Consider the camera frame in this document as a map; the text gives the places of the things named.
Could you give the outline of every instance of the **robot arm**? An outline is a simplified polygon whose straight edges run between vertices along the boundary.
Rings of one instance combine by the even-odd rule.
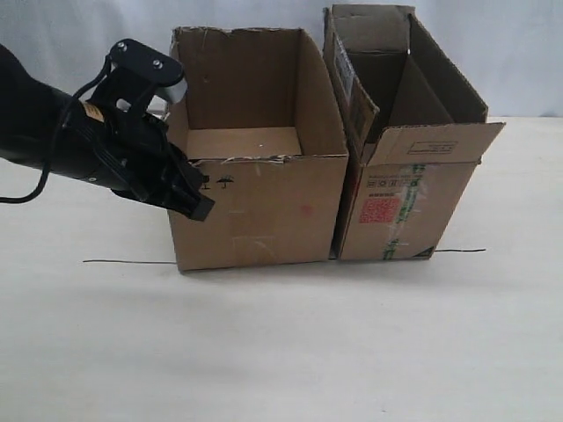
[[[95,88],[91,98],[79,98]],[[166,139],[167,125],[147,113],[153,97],[184,98],[182,65],[134,40],[116,43],[103,69],[74,96],[31,78],[0,45],[0,157],[111,189],[115,194],[204,221],[214,202],[200,194],[206,177]]]

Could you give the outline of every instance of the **cardboard box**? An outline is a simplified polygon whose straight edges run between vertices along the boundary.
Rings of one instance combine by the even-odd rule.
[[[169,137],[216,201],[208,219],[170,213],[180,270],[328,259],[346,136],[321,53],[302,30],[178,28],[186,100]]]
[[[335,4],[324,55],[351,149],[338,256],[430,258],[504,125],[486,124],[486,104],[413,7]]]

